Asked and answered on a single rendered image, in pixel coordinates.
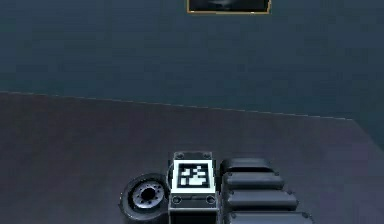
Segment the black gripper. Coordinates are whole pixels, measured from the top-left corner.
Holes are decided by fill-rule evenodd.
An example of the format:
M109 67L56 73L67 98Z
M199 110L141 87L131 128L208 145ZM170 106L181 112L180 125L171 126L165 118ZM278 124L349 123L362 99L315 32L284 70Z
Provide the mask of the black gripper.
M130 180L120 193L122 224L168 224L169 188L163 174Z

